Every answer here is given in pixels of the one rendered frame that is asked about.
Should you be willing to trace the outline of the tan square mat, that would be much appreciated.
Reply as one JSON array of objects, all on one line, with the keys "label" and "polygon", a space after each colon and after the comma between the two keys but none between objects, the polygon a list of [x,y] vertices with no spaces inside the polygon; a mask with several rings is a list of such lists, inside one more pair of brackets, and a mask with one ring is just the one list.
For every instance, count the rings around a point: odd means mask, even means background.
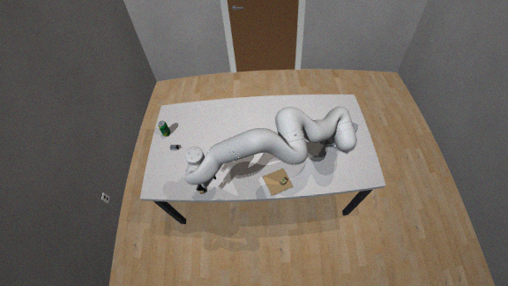
[{"label": "tan square mat", "polygon": [[[283,177],[287,180],[284,185],[280,183],[280,180]],[[265,183],[272,196],[293,187],[284,169],[279,169],[273,173],[265,175],[263,176],[263,179],[265,180]]]}]

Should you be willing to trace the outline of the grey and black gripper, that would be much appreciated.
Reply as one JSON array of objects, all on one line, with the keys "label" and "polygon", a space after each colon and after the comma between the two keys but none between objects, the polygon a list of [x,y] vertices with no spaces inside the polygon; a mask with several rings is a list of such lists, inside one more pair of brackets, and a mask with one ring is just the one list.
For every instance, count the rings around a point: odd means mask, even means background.
[{"label": "grey and black gripper", "polygon": [[[213,179],[217,179],[216,176],[214,176],[209,182],[205,182],[203,184],[198,184],[197,191],[203,191],[207,192],[206,187],[212,182]],[[201,187],[200,187],[201,186]]]}]

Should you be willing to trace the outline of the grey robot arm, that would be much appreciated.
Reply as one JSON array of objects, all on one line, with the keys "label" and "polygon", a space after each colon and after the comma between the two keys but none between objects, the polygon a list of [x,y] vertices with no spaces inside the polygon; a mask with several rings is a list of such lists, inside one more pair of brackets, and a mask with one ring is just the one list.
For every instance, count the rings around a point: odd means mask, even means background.
[{"label": "grey robot arm", "polygon": [[353,149],[357,142],[351,116],[344,107],[332,109],[321,120],[312,120],[301,110],[286,107],[276,114],[275,123],[278,133],[266,128],[251,129],[213,145],[206,156],[201,148],[191,147],[185,155],[188,162],[185,181],[203,184],[211,180],[224,163],[259,153],[272,154],[287,164],[301,164],[308,156],[305,139],[310,142],[329,140],[340,151]]}]

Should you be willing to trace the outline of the green and yellow striped drink can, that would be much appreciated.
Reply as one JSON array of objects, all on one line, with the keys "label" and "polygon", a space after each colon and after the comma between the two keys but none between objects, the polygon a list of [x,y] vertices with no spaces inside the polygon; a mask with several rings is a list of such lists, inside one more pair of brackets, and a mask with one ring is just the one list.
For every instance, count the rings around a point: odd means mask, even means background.
[{"label": "green and yellow striped drink can", "polygon": [[169,130],[168,125],[166,124],[166,122],[160,121],[158,123],[158,127],[161,130],[161,133],[163,134],[163,136],[167,137],[170,134],[170,130]]}]

